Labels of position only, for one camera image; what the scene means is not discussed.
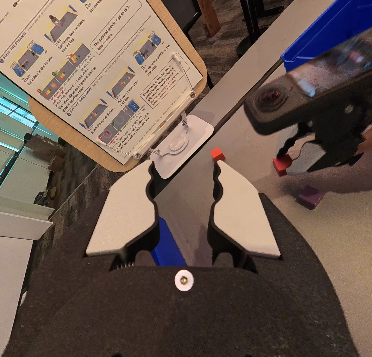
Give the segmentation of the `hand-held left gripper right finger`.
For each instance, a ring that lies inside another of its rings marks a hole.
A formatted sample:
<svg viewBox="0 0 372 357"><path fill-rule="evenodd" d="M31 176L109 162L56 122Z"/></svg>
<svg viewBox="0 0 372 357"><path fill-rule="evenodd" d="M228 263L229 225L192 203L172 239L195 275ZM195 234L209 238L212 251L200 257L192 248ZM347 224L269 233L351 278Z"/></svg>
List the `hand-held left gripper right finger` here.
<svg viewBox="0 0 372 357"><path fill-rule="evenodd" d="M246 266L252 256L278 260L281 252L257 189L221 160L214 164L213 181L207 228L212 264L225 253L235 267Z"/></svg>

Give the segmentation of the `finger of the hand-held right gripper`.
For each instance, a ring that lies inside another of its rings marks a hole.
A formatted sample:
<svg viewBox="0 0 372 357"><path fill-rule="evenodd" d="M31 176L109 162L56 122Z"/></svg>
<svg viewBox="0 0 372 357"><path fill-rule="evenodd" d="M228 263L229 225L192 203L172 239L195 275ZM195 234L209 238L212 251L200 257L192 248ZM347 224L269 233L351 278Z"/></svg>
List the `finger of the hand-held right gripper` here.
<svg viewBox="0 0 372 357"><path fill-rule="evenodd" d="M325 155L325 151L315 141L315 135L311 134L297 140L289 149L288 155L292 163L286 173L289 176L298 176L307 173L308 169Z"/></svg>
<svg viewBox="0 0 372 357"><path fill-rule="evenodd" d="M288 150L295 145L296 141L304 138L309 134L309 126L307 122L298 122L296 124L296 132L293 136L289 137L284 145L278 150L276 158L283 158Z"/></svg>

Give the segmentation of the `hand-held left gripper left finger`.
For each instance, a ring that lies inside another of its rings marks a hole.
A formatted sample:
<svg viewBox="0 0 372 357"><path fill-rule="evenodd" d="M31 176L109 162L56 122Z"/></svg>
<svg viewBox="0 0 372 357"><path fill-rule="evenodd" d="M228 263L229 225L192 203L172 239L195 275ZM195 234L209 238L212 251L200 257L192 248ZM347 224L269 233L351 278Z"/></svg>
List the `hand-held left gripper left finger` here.
<svg viewBox="0 0 372 357"><path fill-rule="evenodd" d="M86 248L88 257L115 255L123 262L154 261L151 252L160 241L154 170L154 162L146 160L110 187Z"/></svg>

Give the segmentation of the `red wooden cube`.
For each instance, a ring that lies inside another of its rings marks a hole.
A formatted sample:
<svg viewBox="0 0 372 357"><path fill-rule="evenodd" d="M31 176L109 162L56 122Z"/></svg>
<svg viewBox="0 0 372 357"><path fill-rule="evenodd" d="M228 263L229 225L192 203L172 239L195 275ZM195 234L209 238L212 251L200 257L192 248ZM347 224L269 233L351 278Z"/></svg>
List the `red wooden cube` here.
<svg viewBox="0 0 372 357"><path fill-rule="evenodd" d="M292 158L289 154L273 159L273 166L279 177L287 175L287 169L292 164Z"/></svg>

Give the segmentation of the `blue plastic bin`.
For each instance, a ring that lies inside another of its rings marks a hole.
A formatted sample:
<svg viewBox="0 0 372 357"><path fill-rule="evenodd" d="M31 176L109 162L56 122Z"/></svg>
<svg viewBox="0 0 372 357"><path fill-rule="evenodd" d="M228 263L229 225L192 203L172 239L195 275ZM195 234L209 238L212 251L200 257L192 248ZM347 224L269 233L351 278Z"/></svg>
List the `blue plastic bin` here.
<svg viewBox="0 0 372 357"><path fill-rule="evenodd" d="M179 247L165 221L159 217L160 241L151 251L151 256L156 266L161 267L186 267L187 264Z"/></svg>
<svg viewBox="0 0 372 357"><path fill-rule="evenodd" d="M372 26L372 0L335 0L281 55L286 72Z"/></svg>

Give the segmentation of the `person's right hand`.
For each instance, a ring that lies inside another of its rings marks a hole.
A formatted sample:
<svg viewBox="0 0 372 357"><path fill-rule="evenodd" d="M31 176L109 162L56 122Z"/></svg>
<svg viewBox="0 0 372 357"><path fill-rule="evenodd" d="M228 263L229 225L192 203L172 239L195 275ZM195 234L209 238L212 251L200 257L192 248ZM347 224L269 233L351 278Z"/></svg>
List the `person's right hand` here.
<svg viewBox="0 0 372 357"><path fill-rule="evenodd" d="M358 145L356 155L365 153L372 149L372 126L366 128L361 136L363 142Z"/></svg>

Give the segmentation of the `purple wooden cube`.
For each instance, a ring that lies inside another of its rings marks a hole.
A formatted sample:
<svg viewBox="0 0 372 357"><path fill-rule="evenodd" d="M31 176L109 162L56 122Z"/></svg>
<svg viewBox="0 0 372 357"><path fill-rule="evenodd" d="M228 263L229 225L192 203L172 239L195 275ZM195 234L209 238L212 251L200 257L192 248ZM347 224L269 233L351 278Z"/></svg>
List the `purple wooden cube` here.
<svg viewBox="0 0 372 357"><path fill-rule="evenodd" d="M323 200L325 194L326 192L306 185L297 196L296 202L310 210L314 210Z"/></svg>

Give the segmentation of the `brown cardboard box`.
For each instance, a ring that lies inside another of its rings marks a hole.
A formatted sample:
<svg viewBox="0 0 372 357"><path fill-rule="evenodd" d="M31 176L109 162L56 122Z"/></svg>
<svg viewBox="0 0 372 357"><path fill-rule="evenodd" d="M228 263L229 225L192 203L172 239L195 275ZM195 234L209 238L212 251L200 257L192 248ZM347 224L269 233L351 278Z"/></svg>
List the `brown cardboard box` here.
<svg viewBox="0 0 372 357"><path fill-rule="evenodd" d="M51 161L55 156L64 158L67 150L64 146L39 135L31 135L26 133L24 136L25 146L33 151L39 158L45 161Z"/></svg>
<svg viewBox="0 0 372 357"><path fill-rule="evenodd" d="M64 158L60 156L54 156L48 164L48 170L55 173L60 172L63 168L64 161Z"/></svg>

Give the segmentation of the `wooden display board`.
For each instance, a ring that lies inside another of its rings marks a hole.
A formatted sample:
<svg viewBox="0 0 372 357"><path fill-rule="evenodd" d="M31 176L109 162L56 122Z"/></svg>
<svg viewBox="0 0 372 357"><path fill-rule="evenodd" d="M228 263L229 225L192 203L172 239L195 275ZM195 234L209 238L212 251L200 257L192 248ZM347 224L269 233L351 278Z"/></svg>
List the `wooden display board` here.
<svg viewBox="0 0 372 357"><path fill-rule="evenodd" d="M186 34L174 20L166 6L161 0L146 1L153 8L159 19L164 23L165 27L168 29L174 40L179 44L185 55L201 72L202 80L193 89L195 92L194 97L191 97L190 94L188 94L187 99L185 99L183 103L173 110L167 119L161 122L160 129L156 130L155 134L150 137L150 140L146 144L146 148L136 152L140 154L139 158L131 158L124 165L122 165L103 149L99 150L99 146L97 144L94 145L92 141L84 137L82 133L77 131L70 124L64 122L63 119L58 115L48 110L35 99L29 97L29 106L31 112L42 125L49 128L53 133L66 140L69 144L94 160L103 168L116 173L127 172L136 167L143 155L149 151L151 146L154 145L156 141L165 133L165 131L167 131L167 129L169 129L169 127L175 123L177 118L182 116L184 121L186 119L185 110L202 93L207 83L207 68L205 63L197 53L192 43L189 41Z"/></svg>

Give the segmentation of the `office window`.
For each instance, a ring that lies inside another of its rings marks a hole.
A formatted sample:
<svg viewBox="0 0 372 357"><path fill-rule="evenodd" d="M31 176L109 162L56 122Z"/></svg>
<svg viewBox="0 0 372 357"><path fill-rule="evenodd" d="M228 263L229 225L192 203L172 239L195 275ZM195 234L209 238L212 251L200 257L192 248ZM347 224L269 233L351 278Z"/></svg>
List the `office window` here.
<svg viewBox="0 0 372 357"><path fill-rule="evenodd" d="M25 148L25 135L32 135L39 122L30 112L26 94L0 74L1 184Z"/></svg>

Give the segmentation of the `printed instruction sheet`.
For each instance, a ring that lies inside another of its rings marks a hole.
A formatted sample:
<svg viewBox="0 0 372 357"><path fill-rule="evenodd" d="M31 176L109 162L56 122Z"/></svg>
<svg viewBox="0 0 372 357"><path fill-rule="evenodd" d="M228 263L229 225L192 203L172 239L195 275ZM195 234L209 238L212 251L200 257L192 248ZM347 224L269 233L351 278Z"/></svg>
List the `printed instruction sheet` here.
<svg viewBox="0 0 372 357"><path fill-rule="evenodd" d="M1 0L1 73L124 165L202 74L146 0Z"/></svg>

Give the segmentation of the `black framed display panel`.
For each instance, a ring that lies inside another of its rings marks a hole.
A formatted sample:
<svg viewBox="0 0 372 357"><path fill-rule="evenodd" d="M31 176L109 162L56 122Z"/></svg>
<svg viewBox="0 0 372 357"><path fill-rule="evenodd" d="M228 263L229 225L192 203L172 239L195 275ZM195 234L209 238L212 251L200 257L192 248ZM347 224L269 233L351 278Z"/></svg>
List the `black framed display panel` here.
<svg viewBox="0 0 372 357"><path fill-rule="evenodd" d="M198 0L161 0L174 20L188 35L190 29L202 15Z"/></svg>

